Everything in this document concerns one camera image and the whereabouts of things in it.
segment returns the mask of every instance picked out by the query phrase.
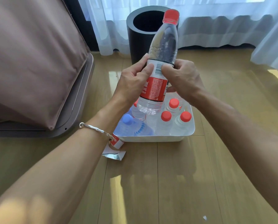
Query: sheer curtain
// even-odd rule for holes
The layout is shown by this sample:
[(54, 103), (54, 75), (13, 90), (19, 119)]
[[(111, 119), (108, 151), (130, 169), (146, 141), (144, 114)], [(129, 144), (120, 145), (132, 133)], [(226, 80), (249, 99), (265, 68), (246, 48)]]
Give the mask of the sheer curtain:
[(91, 20), (101, 55), (129, 54), (126, 18), (161, 5), (180, 12), (178, 47), (256, 46), (252, 61), (278, 69), (278, 0), (79, 0)]

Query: forearm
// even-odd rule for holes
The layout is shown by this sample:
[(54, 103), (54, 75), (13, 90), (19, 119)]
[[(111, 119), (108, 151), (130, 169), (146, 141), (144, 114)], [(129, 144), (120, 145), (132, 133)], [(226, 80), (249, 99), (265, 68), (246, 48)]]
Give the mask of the forearm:
[[(126, 109), (122, 99), (113, 98), (86, 124), (112, 133)], [(14, 217), (8, 214), (14, 207), (22, 213), (20, 224), (67, 223), (108, 141), (95, 130), (77, 130), (1, 196), (0, 223), (13, 223)]]
[(253, 185), (278, 212), (278, 136), (261, 129), (207, 92), (198, 94), (195, 106)]

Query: red bottle cap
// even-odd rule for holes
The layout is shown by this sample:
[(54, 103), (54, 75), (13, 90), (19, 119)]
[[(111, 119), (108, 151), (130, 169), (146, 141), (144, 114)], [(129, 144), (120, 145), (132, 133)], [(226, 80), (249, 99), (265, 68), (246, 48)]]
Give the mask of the red bottle cap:
[(177, 25), (179, 19), (179, 12), (175, 9), (168, 9), (164, 13), (163, 23), (170, 23)]
[(139, 101), (139, 98), (137, 99), (137, 101), (134, 103), (134, 106), (137, 107), (137, 103)]
[(183, 122), (189, 122), (189, 121), (191, 120), (191, 118), (192, 118), (192, 115), (191, 115), (191, 113), (189, 113), (189, 112), (183, 112), (183, 113), (181, 114), (181, 120), (182, 120)]
[(163, 121), (165, 121), (165, 122), (170, 121), (170, 120), (171, 120), (171, 117), (172, 117), (172, 115), (171, 115), (171, 113), (168, 112), (168, 111), (164, 111), (164, 112), (162, 112), (162, 114), (161, 114), (161, 119), (162, 119)]
[(179, 106), (179, 100), (176, 99), (176, 98), (172, 98), (170, 101), (169, 101), (169, 107), (170, 108), (177, 108)]

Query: black trash can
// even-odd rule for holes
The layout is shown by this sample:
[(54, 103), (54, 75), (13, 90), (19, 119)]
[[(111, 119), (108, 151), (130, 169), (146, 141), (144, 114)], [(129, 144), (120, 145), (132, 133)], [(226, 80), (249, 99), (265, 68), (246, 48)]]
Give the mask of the black trash can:
[(132, 64), (138, 62), (148, 52), (157, 30), (163, 24), (163, 6), (146, 6), (129, 14), (126, 19)]

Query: silver bracelet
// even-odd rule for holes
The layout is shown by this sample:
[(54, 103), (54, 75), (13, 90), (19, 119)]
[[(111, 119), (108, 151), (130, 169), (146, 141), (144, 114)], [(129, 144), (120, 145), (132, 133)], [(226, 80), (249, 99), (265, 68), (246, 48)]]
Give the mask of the silver bracelet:
[(107, 132), (105, 132), (105, 131), (103, 131), (103, 130), (97, 128), (97, 127), (94, 127), (94, 126), (91, 126), (91, 125), (87, 125), (87, 124), (85, 124), (85, 123), (83, 123), (83, 122), (81, 122), (81, 123), (79, 124), (79, 127), (80, 127), (80, 128), (87, 127), (87, 128), (93, 129), (93, 130), (95, 130), (95, 131), (104, 133), (104, 134), (106, 134), (106, 135), (109, 137), (109, 141), (113, 141), (113, 140), (114, 140), (114, 137), (113, 137), (112, 135), (108, 134)]

